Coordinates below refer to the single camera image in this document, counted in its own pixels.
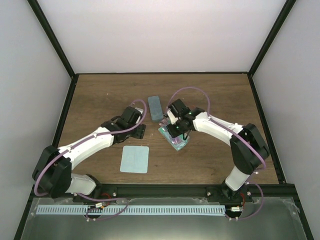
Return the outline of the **blue-grey glasses case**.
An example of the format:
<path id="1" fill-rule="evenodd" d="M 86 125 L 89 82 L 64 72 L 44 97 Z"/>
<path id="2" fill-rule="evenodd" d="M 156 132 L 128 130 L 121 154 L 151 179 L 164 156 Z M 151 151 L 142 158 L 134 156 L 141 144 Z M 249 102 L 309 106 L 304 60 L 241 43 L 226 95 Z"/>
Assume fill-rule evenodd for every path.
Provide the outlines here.
<path id="1" fill-rule="evenodd" d="M 158 95 L 149 96 L 147 98 L 151 120 L 159 123 L 163 119 L 163 110 Z"/>

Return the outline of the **light blue cloth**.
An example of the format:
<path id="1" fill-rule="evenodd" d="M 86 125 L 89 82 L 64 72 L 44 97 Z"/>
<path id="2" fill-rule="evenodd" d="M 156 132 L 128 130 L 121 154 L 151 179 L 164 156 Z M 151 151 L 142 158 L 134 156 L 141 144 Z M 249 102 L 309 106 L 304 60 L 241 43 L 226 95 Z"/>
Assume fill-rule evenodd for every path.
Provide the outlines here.
<path id="1" fill-rule="evenodd" d="M 129 146 L 122 149 L 120 172 L 146 174 L 148 172 L 149 147 Z"/>

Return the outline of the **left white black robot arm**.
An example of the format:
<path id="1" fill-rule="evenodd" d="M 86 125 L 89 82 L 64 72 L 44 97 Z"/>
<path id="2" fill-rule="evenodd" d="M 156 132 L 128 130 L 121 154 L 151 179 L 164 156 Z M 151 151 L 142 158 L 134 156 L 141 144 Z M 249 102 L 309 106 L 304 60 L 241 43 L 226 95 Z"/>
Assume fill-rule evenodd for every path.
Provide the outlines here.
<path id="1" fill-rule="evenodd" d="M 128 106 L 120 116 L 102 123 L 94 132 L 59 148 L 49 145 L 41 153 L 32 173 L 34 193 L 59 198 L 63 194 L 77 194 L 91 202 L 102 196 L 102 184 L 92 175 L 72 171 L 81 162 L 128 138 L 142 139 L 146 125 L 142 123 L 145 110 Z"/>

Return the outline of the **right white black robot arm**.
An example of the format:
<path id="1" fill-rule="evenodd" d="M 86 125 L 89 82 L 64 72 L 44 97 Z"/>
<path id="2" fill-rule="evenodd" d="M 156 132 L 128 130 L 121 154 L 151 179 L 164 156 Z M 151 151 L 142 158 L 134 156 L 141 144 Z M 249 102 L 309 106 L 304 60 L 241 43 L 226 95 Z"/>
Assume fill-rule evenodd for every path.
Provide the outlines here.
<path id="1" fill-rule="evenodd" d="M 225 200 L 236 200 L 250 176 L 260 166 L 266 167 L 270 150 L 254 124 L 240 125 L 221 120 L 201 108 L 190 109 L 181 99 L 171 103 L 164 116 L 169 120 L 167 130 L 172 138 L 195 131 L 210 135 L 230 147 L 234 166 L 221 184 Z"/>

